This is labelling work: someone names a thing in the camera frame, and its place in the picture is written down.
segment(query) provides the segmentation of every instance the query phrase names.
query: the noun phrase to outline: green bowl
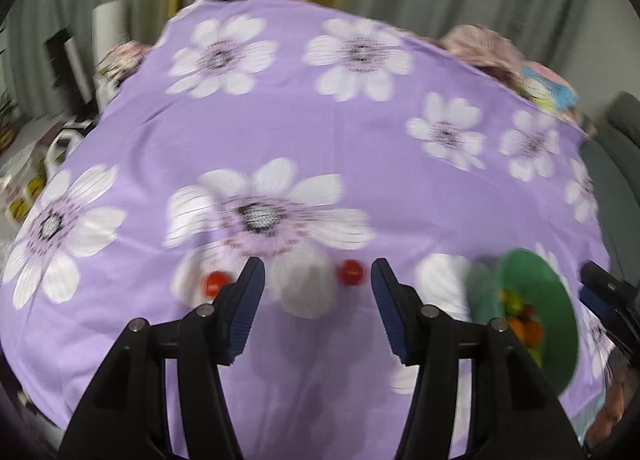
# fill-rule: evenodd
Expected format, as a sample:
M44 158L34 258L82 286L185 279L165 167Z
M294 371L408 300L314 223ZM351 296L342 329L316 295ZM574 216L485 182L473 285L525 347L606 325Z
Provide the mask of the green bowl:
M574 377L578 363L578 327L574 307L558 275L537 254L515 249L498 261L493 276L473 278L468 304L474 323L487 324L505 317L499 300L501 290L513 290L536 308L536 319L545 329L540 347L542 373L560 395Z

